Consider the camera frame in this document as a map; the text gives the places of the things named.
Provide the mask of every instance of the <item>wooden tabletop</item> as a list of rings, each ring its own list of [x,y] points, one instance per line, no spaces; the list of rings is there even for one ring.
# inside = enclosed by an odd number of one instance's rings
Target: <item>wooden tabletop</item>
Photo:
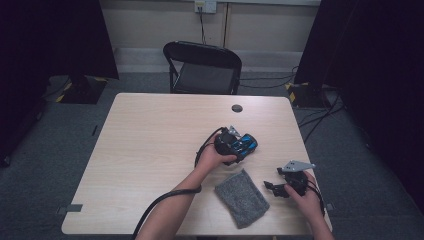
[[[235,104],[242,112],[232,111]],[[144,93],[116,96],[72,201],[82,209],[67,213],[62,231],[132,234],[150,203],[192,171],[200,145],[230,125],[254,136],[259,146],[239,164],[223,164],[206,178],[177,234],[310,234],[293,200],[274,197],[263,184],[283,183],[276,168],[290,160],[309,162],[288,99]],[[214,188],[242,169],[271,207],[251,226],[237,229]]]

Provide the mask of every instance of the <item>person's arm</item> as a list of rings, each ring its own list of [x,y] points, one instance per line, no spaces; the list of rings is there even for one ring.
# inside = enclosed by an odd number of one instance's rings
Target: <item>person's arm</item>
[[[308,180],[316,184],[315,178],[305,171]],[[316,193],[308,189],[304,196],[300,196],[290,185],[285,184],[284,189],[291,198],[297,203],[297,206],[309,222],[312,234],[315,240],[332,240],[334,239],[330,228],[322,216],[319,198]]]
[[[173,190],[196,189],[206,176],[223,162],[234,161],[234,155],[222,156],[213,144],[208,145],[200,156],[196,168]],[[141,227],[137,240],[173,239],[183,222],[194,194],[177,195],[164,199],[153,209]]]

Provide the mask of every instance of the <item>microfiber cloth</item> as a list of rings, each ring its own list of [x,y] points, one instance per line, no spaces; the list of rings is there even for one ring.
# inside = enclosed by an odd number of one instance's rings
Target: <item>microfiber cloth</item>
[[[216,186],[215,192],[229,208],[238,229],[249,226],[269,209],[269,203],[244,169]]]

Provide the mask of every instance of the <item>gray carpet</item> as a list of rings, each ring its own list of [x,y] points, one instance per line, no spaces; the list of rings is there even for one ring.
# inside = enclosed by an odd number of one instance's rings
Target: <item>gray carpet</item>
[[[243,73],[242,78],[282,73]],[[48,92],[66,77],[52,78]],[[239,95],[286,96],[285,80],[243,80]],[[0,169],[0,239],[129,239],[129,236],[67,236],[64,215],[95,146],[107,113],[120,92],[167,93],[167,73],[125,73],[110,81],[97,105],[49,101],[37,122]],[[336,92],[329,92],[331,100]],[[339,100],[338,107],[343,106]],[[316,110],[294,109],[300,122]],[[305,121],[323,115],[309,116]],[[306,137],[314,123],[301,128]],[[397,178],[366,147],[366,135],[346,110],[325,118],[306,142],[337,239],[423,239],[424,219]],[[310,236],[279,239],[311,239]]]

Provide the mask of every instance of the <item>wall outlet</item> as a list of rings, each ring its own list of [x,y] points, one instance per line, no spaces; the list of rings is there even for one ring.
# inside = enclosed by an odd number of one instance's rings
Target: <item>wall outlet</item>
[[[216,13],[216,1],[194,1],[194,12]]]

